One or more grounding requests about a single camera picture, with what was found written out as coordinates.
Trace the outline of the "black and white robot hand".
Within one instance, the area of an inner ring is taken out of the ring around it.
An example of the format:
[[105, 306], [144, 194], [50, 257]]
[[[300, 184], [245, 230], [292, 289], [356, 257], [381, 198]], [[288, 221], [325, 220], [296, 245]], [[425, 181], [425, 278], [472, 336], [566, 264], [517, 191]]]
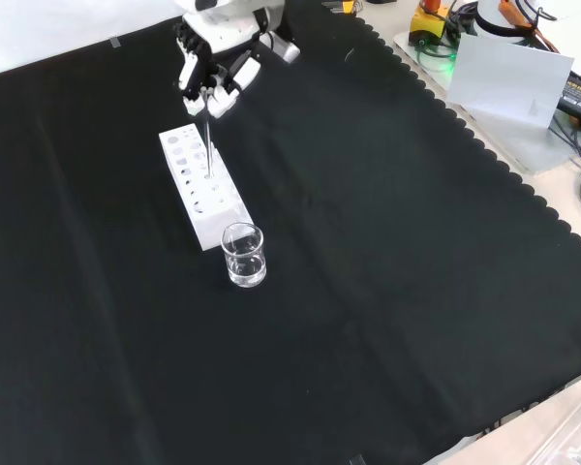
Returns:
[[219, 118], [260, 72], [258, 45], [284, 62], [300, 54], [284, 1], [179, 1], [174, 27], [184, 64], [178, 77], [186, 111]]

